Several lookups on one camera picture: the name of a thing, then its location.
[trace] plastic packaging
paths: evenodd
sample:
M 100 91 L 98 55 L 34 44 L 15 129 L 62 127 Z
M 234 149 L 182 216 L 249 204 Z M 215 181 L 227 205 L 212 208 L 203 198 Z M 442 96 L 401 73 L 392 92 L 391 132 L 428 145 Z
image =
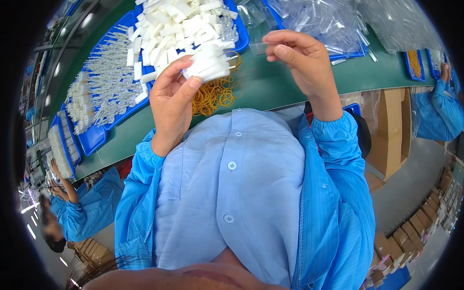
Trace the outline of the plastic packaging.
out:
M 357 10 L 388 53 L 425 48 L 445 51 L 437 31 L 415 0 L 357 2 Z

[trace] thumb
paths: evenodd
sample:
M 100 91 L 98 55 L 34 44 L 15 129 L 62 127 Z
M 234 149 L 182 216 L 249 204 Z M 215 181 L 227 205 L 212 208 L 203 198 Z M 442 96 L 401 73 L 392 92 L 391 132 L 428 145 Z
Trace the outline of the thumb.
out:
M 180 87 L 180 89 L 172 96 L 170 102 L 174 106 L 183 110 L 189 102 L 192 101 L 193 96 L 196 94 L 201 86 L 200 77 L 191 77 Z
M 304 55 L 285 45 L 277 45 L 274 47 L 274 54 L 298 70 L 305 67 L 307 63 L 307 59 Z

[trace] worker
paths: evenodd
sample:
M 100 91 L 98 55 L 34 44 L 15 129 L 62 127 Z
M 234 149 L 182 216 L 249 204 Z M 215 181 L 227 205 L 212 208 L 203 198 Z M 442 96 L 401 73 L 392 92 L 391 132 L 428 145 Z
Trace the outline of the worker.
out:
M 274 112 L 235 109 L 187 131 L 201 79 L 179 76 L 191 56 L 171 63 L 117 208 L 119 270 L 80 286 L 99 276 L 87 290 L 360 288 L 375 220 L 356 122 L 322 43 L 289 30 L 263 42 L 286 43 L 269 45 L 267 60 L 290 68 L 311 126 L 302 114 L 294 136 Z
M 44 228 L 45 240 L 53 242 L 64 238 L 71 242 L 81 242 L 114 221 L 123 190 L 116 168 L 108 170 L 96 180 L 90 190 L 83 183 L 76 191 L 69 180 L 61 177 L 55 160 L 51 164 L 66 190 L 61 193 L 65 205 L 58 211 L 56 221 L 48 219 Z
M 417 137 L 451 141 L 463 131 L 464 109 L 461 102 L 464 99 L 461 85 L 454 68 L 448 64 L 441 64 L 441 76 L 433 91 L 412 94 L 411 97 L 413 110 L 418 112 Z

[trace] fingernail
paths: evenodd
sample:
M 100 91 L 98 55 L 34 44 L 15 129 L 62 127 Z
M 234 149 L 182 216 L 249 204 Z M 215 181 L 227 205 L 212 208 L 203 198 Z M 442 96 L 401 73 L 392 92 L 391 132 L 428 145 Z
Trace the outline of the fingernail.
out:
M 274 48 L 274 53 L 277 56 L 285 56 L 285 54 L 287 54 L 287 50 L 282 44 L 279 44 Z
M 198 88 L 201 85 L 201 78 L 200 77 L 191 77 L 188 79 L 188 85 L 191 88 Z

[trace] pile of rubber bands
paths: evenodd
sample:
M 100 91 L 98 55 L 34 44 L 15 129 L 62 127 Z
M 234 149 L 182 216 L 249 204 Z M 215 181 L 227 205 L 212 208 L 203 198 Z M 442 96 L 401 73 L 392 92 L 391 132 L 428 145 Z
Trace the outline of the pile of rubber bands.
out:
M 234 53 L 238 55 L 238 58 L 232 60 L 235 61 L 235 63 L 231 63 L 231 66 L 234 65 L 235 68 L 231 69 L 231 74 L 204 83 L 193 97 L 193 116 L 211 116 L 219 106 L 230 107 L 234 103 L 235 98 L 239 98 L 243 95 L 243 88 L 242 94 L 239 97 L 235 97 L 232 92 L 233 89 L 240 85 L 239 82 L 232 84 L 234 82 L 232 72 L 236 71 L 238 66 L 242 63 L 240 55 L 237 52 Z

